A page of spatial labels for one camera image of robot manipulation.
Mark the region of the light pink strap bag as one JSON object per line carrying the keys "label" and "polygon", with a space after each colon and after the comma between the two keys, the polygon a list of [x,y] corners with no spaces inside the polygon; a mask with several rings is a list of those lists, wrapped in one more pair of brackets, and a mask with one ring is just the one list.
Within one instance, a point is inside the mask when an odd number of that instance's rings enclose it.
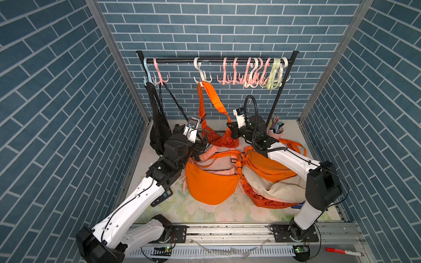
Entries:
{"label": "light pink strap bag", "polygon": [[[228,152],[237,150],[235,147],[220,147],[220,146],[209,146],[207,149],[205,149],[205,153],[199,154],[199,161],[204,162],[212,158],[213,155],[221,152]],[[183,192],[186,193],[187,190],[187,176],[186,176],[186,169],[182,172],[182,182],[183,182]]]}

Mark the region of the beige bag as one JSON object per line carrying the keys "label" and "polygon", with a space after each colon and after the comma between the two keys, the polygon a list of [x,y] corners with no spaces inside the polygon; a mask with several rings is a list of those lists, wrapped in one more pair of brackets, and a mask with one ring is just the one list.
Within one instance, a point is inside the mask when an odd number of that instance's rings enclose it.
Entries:
{"label": "beige bag", "polygon": [[260,177],[251,168],[245,166],[242,170],[246,183],[252,193],[271,201],[282,203],[302,203],[305,201],[306,182],[299,175],[272,183]]}

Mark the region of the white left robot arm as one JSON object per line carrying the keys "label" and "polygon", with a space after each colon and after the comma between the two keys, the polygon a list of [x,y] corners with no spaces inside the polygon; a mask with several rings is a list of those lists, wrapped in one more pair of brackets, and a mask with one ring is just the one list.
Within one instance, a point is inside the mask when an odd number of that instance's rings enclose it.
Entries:
{"label": "white left robot arm", "polygon": [[95,226],[83,227],[76,235],[78,250],[87,263],[121,263],[126,255],[152,241],[169,238],[172,223],[163,215],[136,229],[131,226],[181,176],[194,152],[203,145],[197,130],[186,127],[164,144],[164,154],[153,163],[137,188],[110,215]]}

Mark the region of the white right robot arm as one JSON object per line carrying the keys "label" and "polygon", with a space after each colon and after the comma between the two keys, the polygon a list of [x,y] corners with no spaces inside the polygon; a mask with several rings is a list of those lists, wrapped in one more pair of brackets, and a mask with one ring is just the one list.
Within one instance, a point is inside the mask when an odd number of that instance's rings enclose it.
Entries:
{"label": "white right robot arm", "polygon": [[271,137],[258,114],[257,102],[249,95],[228,123],[234,139],[243,138],[241,184],[252,202],[261,208],[284,209],[300,204],[288,226],[273,227],[295,242],[305,242],[315,233],[315,223],[343,193],[341,179],[332,162],[307,157],[301,144]]}

